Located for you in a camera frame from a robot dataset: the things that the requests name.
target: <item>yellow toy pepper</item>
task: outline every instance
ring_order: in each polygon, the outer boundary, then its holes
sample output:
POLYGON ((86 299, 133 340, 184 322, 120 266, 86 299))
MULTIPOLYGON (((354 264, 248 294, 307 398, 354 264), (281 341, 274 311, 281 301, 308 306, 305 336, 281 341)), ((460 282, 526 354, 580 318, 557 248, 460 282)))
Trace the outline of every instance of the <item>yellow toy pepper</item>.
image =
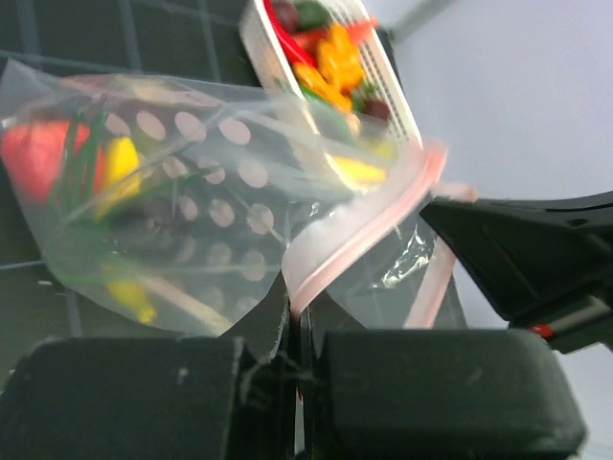
POLYGON ((104 216, 118 201, 140 193, 141 175, 139 173, 134 174, 128 180, 124 180, 128 175, 138 170, 139 164, 138 152, 129 138, 122 137, 111 141, 106 150, 102 190, 108 190, 111 187, 113 190, 100 204, 98 218, 104 216))
POLYGON ((120 304, 128 307, 142 323, 150 323, 157 316, 155 307, 147 299, 145 288, 132 281, 113 281, 106 289, 120 304))
POLYGON ((294 74, 302 86, 339 110, 344 112, 352 110, 352 100, 343 96, 340 91, 330 86, 317 69, 314 69, 310 65, 296 62, 294 64, 294 74))
POLYGON ((354 90, 364 79, 359 50, 340 24, 332 24, 328 38, 317 45, 317 63, 322 77, 339 93, 354 90))

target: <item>black grid mat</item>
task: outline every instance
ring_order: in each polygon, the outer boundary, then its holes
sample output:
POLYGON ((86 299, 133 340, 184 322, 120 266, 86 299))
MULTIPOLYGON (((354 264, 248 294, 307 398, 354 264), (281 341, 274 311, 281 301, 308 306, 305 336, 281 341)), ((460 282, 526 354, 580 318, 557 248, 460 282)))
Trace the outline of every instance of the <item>black grid mat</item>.
MULTIPOLYGON (((0 73, 14 58, 60 77, 135 72, 258 85, 238 37, 245 2, 0 0, 0 73)), ((462 316, 455 289, 447 297, 462 316)), ((169 334, 57 283, 0 166, 0 387, 18 357, 49 336, 169 334)))

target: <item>orange toy vegetable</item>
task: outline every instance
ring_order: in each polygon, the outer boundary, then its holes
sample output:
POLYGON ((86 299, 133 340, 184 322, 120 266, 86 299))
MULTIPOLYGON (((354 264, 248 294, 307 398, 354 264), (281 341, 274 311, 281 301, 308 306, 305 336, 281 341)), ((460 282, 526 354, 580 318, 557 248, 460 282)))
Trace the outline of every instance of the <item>orange toy vegetable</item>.
POLYGON ((332 24, 328 38, 317 45, 318 70, 337 92, 353 91, 364 79, 360 53, 340 24, 332 24))
MULTIPOLYGON (((349 40, 356 46, 362 44, 362 42, 368 37, 371 31, 377 26, 375 18, 365 19, 358 21, 348 26, 345 26, 347 33, 349 34, 349 40)), ((320 29, 313 29, 312 31, 302 32, 300 34, 293 35, 294 40, 298 43, 303 50, 309 53, 315 54, 317 51, 317 43, 320 40, 328 38, 329 29, 322 27, 320 29)))
POLYGON ((352 110, 352 100, 330 86, 317 69, 313 69, 305 64, 295 63, 294 75, 303 87, 334 105, 339 110, 344 112, 352 110))

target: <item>ziploc bag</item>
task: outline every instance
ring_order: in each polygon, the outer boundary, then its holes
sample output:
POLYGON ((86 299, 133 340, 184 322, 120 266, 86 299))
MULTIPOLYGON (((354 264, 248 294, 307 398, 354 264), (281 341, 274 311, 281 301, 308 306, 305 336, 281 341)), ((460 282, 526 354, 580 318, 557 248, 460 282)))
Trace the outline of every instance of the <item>ziploc bag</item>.
POLYGON ((220 335, 282 267, 303 309, 438 178, 439 152, 407 146, 381 158, 336 130, 320 136, 333 114, 256 88, 60 80, 10 62, 0 156, 63 284, 152 326, 220 335), (291 238, 295 203, 332 211, 291 238))

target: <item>red toy pepper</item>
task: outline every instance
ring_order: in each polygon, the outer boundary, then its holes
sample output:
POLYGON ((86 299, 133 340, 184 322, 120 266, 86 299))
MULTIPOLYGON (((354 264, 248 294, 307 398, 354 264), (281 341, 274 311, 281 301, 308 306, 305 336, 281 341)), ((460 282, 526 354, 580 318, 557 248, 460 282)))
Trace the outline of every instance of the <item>red toy pepper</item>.
POLYGON ((277 16, 275 15, 275 11, 272 8, 271 0, 263 0, 264 8, 266 9, 266 14, 268 14, 268 19, 270 19, 270 24, 272 24, 272 29, 275 31, 275 35, 279 39, 279 43, 281 44, 281 48, 284 50, 285 58, 289 61, 290 65, 293 65, 296 62, 301 62, 306 65, 310 65, 311 67, 316 67, 315 59, 305 50, 303 50, 298 43, 288 34, 279 24, 277 20, 277 16))
MULTIPOLYGON (((44 203, 61 174, 61 157, 70 122, 41 122, 17 125, 8 129, 0 144, 0 157, 13 183, 27 198, 44 203)), ((75 137, 75 151, 89 136, 89 127, 80 125, 75 137)), ((94 192, 103 179, 102 150, 99 151, 94 175, 94 192)))

